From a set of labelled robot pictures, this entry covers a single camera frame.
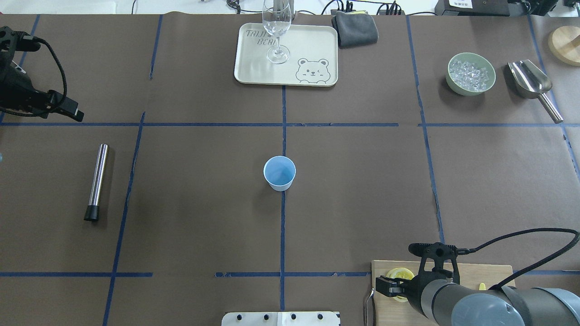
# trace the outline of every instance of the wooden coaster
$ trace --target wooden coaster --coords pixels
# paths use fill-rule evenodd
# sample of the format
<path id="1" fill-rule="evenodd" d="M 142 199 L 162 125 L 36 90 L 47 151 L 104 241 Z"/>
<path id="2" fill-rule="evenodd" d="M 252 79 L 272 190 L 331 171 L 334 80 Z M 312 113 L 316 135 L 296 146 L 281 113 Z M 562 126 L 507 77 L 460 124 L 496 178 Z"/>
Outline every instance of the wooden coaster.
<path id="1" fill-rule="evenodd" d="M 567 64 L 580 67 L 580 27 L 562 26 L 550 34 L 548 46 Z"/>

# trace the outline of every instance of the metal handle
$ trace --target metal handle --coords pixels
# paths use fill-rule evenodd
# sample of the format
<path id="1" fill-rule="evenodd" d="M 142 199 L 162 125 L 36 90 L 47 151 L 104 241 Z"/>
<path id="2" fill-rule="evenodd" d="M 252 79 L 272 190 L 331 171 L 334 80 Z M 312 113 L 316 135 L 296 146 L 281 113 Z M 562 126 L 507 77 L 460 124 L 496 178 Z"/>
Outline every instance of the metal handle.
<path id="1" fill-rule="evenodd" d="M 105 163 L 107 161 L 108 145 L 101 144 L 97 155 L 97 164 L 95 174 L 93 175 L 93 187 L 90 189 L 89 205 L 86 208 L 85 220 L 95 222 L 99 220 L 99 199 L 101 197 L 101 186 L 103 185 L 103 176 Z"/>
<path id="2" fill-rule="evenodd" d="M 547 93 L 541 93 L 538 96 L 538 100 L 540 100 L 540 102 L 546 109 L 546 112 L 548 112 L 550 118 L 552 118 L 555 124 L 559 124 L 562 121 L 564 121 L 564 119 L 560 115 L 560 112 L 558 112 L 558 109 L 556 109 L 556 107 L 554 106 L 554 103 L 552 103 L 550 98 L 547 96 Z"/>
<path id="3" fill-rule="evenodd" d="M 368 325 L 368 302 L 369 300 L 372 300 L 372 314 L 373 314 L 373 319 L 372 319 L 372 324 L 375 325 L 376 323 L 376 315 L 375 315 L 375 288 L 371 288 L 371 293 L 368 294 L 367 300 L 365 300 L 364 302 L 364 306 L 362 307 L 362 317 L 364 320 L 364 326 L 369 326 Z"/>

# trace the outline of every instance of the wooden cutting board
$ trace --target wooden cutting board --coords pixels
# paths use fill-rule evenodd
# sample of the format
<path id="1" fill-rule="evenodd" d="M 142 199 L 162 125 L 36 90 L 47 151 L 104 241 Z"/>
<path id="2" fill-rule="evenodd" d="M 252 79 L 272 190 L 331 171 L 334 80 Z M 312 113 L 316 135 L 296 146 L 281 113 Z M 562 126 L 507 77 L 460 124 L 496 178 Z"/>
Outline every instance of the wooden cutting board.
<path id="1" fill-rule="evenodd" d="M 485 283 L 487 288 L 502 281 L 513 273 L 509 265 L 481 265 L 481 264 L 457 264 L 461 285 L 470 289 L 479 289 L 480 283 Z M 375 287 L 375 278 L 386 275 L 389 270 L 397 267 L 410 269 L 417 275 L 419 262 L 402 262 L 396 260 L 373 260 L 372 266 L 372 286 Z M 425 264 L 425 270 L 431 270 L 433 262 Z M 450 263 L 445 263 L 445 269 L 453 270 Z M 512 281 L 508 285 L 516 286 Z M 377 326 L 435 326 L 436 323 L 430 321 L 425 316 L 415 311 L 408 302 L 398 302 L 394 298 L 388 298 L 375 292 L 375 309 Z"/>

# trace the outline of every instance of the white tray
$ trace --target white tray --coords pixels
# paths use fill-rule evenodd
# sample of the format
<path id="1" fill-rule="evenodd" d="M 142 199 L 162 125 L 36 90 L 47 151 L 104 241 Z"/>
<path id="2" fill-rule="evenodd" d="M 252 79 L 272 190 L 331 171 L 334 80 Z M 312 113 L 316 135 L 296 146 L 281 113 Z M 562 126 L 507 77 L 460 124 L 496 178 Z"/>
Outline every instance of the white tray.
<path id="1" fill-rule="evenodd" d="M 244 84 L 323 87 L 336 84 L 338 35 L 334 28 L 292 25 L 280 38 L 280 43 L 290 50 L 290 59 L 282 64 L 273 64 L 266 58 L 268 48 L 275 42 L 276 38 L 262 24 L 242 25 L 235 55 L 235 78 Z"/>

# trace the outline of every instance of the white metal plate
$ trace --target white metal plate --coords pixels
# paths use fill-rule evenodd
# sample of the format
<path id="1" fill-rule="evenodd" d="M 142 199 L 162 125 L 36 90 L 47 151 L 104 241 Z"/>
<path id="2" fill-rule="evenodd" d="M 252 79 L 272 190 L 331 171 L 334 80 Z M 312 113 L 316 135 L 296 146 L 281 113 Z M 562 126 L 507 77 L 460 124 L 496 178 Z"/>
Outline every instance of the white metal plate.
<path id="1" fill-rule="evenodd" d="M 245 84 L 332 86 L 338 80 L 338 35 L 330 26 L 292 25 L 280 38 L 290 50 L 286 63 L 266 58 L 276 38 L 262 24 L 240 27 L 235 78 Z"/>
<path id="2" fill-rule="evenodd" d="M 340 326 L 339 315 L 332 311 L 227 313 L 222 318 L 222 326 Z"/>

